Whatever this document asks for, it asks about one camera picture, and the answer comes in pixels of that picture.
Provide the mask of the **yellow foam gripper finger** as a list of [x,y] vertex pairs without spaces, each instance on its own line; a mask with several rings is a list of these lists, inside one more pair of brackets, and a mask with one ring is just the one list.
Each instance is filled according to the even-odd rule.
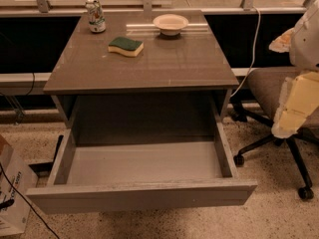
[[288,138],[303,126],[319,108],[319,73],[306,72],[292,79],[287,77],[281,87],[279,107],[271,132]]

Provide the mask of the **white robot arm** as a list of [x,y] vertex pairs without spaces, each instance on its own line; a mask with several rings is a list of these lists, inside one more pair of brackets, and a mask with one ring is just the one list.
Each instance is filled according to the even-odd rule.
[[319,107],[319,0],[316,0],[295,26],[269,45],[271,51],[289,53],[292,65],[302,70],[294,79],[286,78],[272,133],[288,138],[303,126]]

